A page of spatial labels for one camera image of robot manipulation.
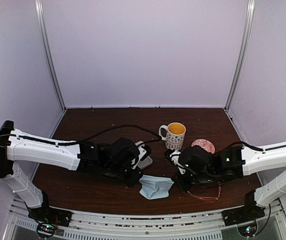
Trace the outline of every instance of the red and white patterned disc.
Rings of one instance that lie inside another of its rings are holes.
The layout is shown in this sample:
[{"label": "red and white patterned disc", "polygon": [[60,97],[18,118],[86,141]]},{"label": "red and white patterned disc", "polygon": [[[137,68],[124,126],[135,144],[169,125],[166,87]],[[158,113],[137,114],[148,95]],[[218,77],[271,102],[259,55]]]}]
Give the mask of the red and white patterned disc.
[{"label": "red and white patterned disc", "polygon": [[211,154],[215,153],[215,147],[213,145],[213,143],[211,143],[209,140],[206,139],[197,139],[192,143],[192,146],[200,146],[203,149],[205,149],[206,151],[208,151]]}]

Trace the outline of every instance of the mug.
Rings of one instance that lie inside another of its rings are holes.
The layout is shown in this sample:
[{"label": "mug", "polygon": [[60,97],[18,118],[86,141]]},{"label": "mug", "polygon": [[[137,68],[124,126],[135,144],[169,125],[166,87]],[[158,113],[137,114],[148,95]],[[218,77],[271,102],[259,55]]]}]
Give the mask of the mug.
[{"label": "mug", "polygon": [[[166,130],[166,137],[162,135],[162,129]],[[158,134],[165,141],[166,148],[175,151],[182,149],[185,133],[186,127],[179,122],[172,122],[168,126],[162,125],[158,130]]]}]

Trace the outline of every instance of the wall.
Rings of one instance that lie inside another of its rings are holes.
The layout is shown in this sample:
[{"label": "wall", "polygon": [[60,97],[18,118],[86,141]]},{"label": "wall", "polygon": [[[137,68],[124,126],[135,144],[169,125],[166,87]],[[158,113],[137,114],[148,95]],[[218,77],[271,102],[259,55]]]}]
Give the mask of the wall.
[{"label": "wall", "polygon": [[[0,1],[0,126],[10,119],[19,129],[48,137],[60,115],[35,1]],[[22,167],[29,176],[35,170],[34,163]],[[12,199],[9,187],[0,180],[0,235]]]},{"label": "wall", "polygon": [[67,107],[223,107],[247,0],[45,0]]},{"label": "wall", "polygon": [[[231,112],[250,144],[286,141],[286,1],[257,0]],[[261,173],[264,182],[282,169]],[[286,212],[286,196],[281,198]]]}]

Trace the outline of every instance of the vertical metal post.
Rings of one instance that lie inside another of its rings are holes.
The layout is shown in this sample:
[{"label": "vertical metal post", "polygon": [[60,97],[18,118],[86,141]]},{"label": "vertical metal post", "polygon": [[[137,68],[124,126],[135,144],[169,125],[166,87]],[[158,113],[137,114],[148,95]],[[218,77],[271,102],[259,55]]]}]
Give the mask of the vertical metal post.
[{"label": "vertical metal post", "polygon": [[46,54],[48,69],[50,72],[50,76],[51,76],[51,79],[52,79],[52,82],[54,85],[55,93],[56,93],[56,96],[58,98],[59,104],[62,108],[62,111],[65,111],[66,106],[64,103],[62,92],[61,92],[59,84],[58,84],[58,80],[57,80],[57,76],[56,76],[56,72],[55,72],[55,68],[54,68],[54,63],[53,63],[53,58],[52,58],[51,50],[49,47],[49,41],[48,41],[48,35],[47,35],[45,17],[44,17],[44,11],[43,11],[43,1],[42,0],[35,0],[35,4],[36,4],[37,18],[38,18],[39,26],[41,29],[42,38],[43,38],[43,44],[44,44],[44,48],[45,48],[45,54]]},{"label": "vertical metal post", "polygon": [[231,86],[228,99],[225,105],[226,111],[229,111],[229,108],[232,104],[232,100],[235,94],[237,83],[241,75],[241,71],[242,71],[242,67],[243,67],[243,63],[245,59],[245,53],[246,53],[247,45],[249,42],[251,30],[252,30],[252,24],[253,24],[253,18],[254,18],[254,5],[255,5],[255,0],[248,0],[243,38],[241,42],[241,49],[240,49],[239,56],[238,56],[238,61],[237,61],[237,65],[236,65],[236,69],[235,69],[235,73],[233,77],[232,86]]}]

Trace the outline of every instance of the dark wood surface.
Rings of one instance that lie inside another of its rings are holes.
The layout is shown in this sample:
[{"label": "dark wood surface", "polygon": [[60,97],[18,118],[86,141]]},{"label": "dark wood surface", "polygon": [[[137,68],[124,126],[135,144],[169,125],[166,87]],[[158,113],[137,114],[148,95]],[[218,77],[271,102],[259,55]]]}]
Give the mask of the dark wood surface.
[{"label": "dark wood surface", "polygon": [[[162,124],[181,122],[186,128],[183,149],[195,139],[208,139],[220,150],[239,138],[222,109],[202,108],[105,108],[70,109],[60,123],[54,138],[79,140],[105,128],[121,124],[137,124],[158,131]],[[119,137],[135,142],[153,138],[134,128],[122,128],[98,136],[96,143],[112,143]],[[164,159],[164,142],[151,143],[153,164],[146,175],[172,177],[177,170]],[[239,206],[247,192],[260,186],[257,176],[237,179],[222,186],[221,197],[216,202],[203,202],[181,193],[173,185],[170,196],[147,200],[139,194],[141,184],[126,188],[120,179],[92,177],[85,173],[41,164],[34,184],[44,190],[55,207],[106,214],[177,214],[210,211]],[[199,196],[216,196],[217,187],[202,189],[194,186],[191,192]]]}]

